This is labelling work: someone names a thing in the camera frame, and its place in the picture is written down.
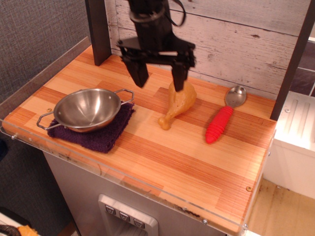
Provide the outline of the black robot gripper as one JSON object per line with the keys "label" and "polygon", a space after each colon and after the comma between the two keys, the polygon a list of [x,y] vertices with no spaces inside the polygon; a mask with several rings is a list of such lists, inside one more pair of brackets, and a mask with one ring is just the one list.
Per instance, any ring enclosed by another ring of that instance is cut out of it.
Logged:
{"label": "black robot gripper", "polygon": [[189,68],[195,66],[195,45],[173,33],[177,24],[171,19],[167,0],[129,0],[128,3],[137,36],[119,40],[118,46],[134,83],[144,87],[149,77],[147,63],[171,65],[175,91],[181,91]]}

